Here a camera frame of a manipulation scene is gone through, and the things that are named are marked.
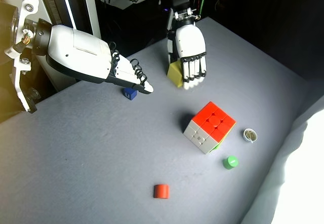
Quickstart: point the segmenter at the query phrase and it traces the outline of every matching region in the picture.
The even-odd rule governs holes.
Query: white face of rubik's cube
[[[222,109],[209,102],[193,117],[183,134],[207,154],[220,145],[235,123]]]

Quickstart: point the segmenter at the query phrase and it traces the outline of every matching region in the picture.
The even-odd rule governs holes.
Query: white bowl
[[[249,138],[247,137],[246,133],[250,133],[250,134],[252,134],[252,138],[249,139]],[[244,132],[243,132],[243,138],[244,138],[247,142],[254,143],[254,142],[258,139],[258,135],[257,135],[257,133],[256,133],[253,129],[246,129],[246,130],[244,130]]]

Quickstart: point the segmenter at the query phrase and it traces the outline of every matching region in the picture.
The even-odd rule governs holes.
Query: green cylinder
[[[223,160],[223,165],[226,169],[232,169],[238,166],[238,159],[235,156],[229,156]]]

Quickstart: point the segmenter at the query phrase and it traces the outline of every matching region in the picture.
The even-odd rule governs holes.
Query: yellow cube
[[[170,64],[167,76],[173,82],[173,84],[176,85],[176,87],[179,88],[183,86],[180,60]]]

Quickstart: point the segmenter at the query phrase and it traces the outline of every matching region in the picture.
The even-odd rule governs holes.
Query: white curtain
[[[324,96],[300,115],[241,224],[324,223]]]

